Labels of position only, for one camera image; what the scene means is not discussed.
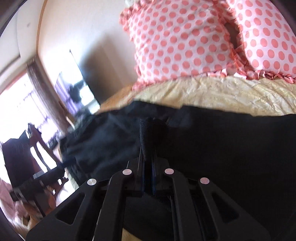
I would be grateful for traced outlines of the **black pants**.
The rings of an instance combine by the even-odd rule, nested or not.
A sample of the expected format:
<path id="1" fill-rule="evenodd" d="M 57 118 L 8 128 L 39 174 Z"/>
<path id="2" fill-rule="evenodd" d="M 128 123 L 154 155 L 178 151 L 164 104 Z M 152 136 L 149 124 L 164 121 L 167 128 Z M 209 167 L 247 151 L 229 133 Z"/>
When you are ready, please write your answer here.
<path id="1" fill-rule="evenodd" d="M 134 101 L 87 117 L 60 141 L 77 184 L 109 179 L 140 152 L 206 177 L 269 232 L 295 240 L 295 115 L 251 116 Z"/>

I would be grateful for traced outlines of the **wooden chair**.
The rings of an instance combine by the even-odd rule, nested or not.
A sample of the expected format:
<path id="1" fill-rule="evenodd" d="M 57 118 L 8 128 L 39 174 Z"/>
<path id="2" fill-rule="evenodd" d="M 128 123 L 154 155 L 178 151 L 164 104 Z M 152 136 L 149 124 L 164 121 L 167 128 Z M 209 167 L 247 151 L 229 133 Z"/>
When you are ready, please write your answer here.
<path id="1" fill-rule="evenodd" d="M 38 150 L 37 143 L 56 162 L 49 168 Z M 11 138 L 2 145 L 4 165 L 11 182 L 9 197 L 13 202 L 21 201 L 36 206 L 41 216 L 53 210 L 46 197 L 48 187 L 53 188 L 54 199 L 68 181 L 61 161 L 45 144 L 41 132 L 31 123 L 19 138 Z"/>

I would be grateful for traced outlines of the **yellow patterned bed cover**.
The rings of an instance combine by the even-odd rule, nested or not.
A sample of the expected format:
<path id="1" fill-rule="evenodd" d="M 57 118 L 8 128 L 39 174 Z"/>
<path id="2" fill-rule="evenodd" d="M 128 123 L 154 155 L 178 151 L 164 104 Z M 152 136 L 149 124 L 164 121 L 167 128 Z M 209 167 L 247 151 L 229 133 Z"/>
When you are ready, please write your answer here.
<path id="1" fill-rule="evenodd" d="M 280 78 L 181 77 L 138 91 L 124 87 L 103 102 L 98 113 L 120 109 L 134 100 L 173 108 L 189 105 L 253 116 L 280 116 L 295 113 L 295 84 Z"/>

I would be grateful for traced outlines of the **pink polka dot pillow left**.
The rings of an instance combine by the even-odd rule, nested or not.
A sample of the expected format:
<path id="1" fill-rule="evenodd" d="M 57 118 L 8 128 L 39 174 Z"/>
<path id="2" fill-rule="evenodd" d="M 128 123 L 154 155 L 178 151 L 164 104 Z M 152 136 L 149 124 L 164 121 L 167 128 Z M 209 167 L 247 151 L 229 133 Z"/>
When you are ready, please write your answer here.
<path id="1" fill-rule="evenodd" d="M 135 45 L 135 90 L 180 77 L 237 71 L 216 1 L 136 1 L 119 21 Z"/>

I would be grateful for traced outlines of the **pink polka dot pillow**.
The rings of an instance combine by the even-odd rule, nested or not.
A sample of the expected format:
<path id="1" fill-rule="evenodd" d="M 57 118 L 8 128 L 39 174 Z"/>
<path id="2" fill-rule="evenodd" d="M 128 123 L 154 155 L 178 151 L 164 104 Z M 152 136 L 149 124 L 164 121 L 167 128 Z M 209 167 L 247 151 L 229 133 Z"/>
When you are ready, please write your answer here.
<path id="1" fill-rule="evenodd" d="M 295 83 L 295 34 L 270 1 L 228 1 L 239 28 L 236 50 L 247 79 L 281 78 Z"/>
<path id="2" fill-rule="evenodd" d="M 180 77 L 237 71 L 216 1 L 136 1 L 119 21 L 135 45 L 135 90 Z"/>

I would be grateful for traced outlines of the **pink polka dot pillow right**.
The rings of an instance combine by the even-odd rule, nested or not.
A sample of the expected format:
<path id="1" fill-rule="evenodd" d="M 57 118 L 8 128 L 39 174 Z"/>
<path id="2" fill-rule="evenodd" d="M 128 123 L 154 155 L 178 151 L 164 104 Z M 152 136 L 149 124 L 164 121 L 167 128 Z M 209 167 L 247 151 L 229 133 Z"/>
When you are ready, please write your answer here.
<path id="1" fill-rule="evenodd" d="M 270 1 L 228 1 L 239 28 L 236 50 L 247 79 L 281 78 L 295 83 L 295 34 Z"/>

